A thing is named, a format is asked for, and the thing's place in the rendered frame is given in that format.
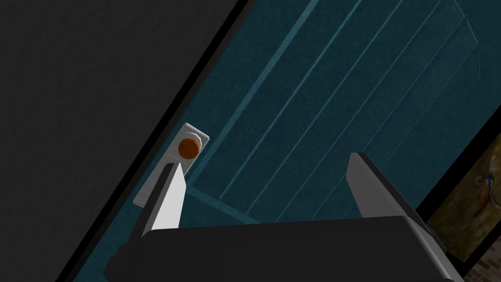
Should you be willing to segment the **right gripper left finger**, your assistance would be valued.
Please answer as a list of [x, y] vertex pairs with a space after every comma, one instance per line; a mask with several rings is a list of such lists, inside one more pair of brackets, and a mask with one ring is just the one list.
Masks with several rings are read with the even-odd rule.
[[178, 228], [185, 193], [181, 164], [166, 164], [140, 215], [140, 237], [152, 230]]

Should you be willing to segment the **dark framed wall picture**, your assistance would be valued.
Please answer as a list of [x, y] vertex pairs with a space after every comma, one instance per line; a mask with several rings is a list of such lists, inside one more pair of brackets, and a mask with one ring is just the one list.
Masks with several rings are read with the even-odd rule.
[[465, 282], [501, 282], [501, 110], [417, 208]]

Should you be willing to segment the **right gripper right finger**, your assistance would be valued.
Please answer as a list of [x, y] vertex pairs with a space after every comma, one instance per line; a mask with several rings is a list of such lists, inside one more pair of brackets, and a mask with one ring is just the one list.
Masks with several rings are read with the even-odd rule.
[[366, 154], [350, 154], [346, 180], [362, 217], [409, 217], [435, 240], [444, 253], [446, 252], [445, 246], [433, 230]]

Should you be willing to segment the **teal panelled door leaf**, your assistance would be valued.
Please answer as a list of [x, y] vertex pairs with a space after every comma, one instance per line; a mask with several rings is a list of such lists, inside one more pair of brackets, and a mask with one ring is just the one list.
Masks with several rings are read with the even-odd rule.
[[181, 118], [181, 228], [359, 216], [366, 153], [417, 207], [501, 104], [501, 0], [257, 0]]

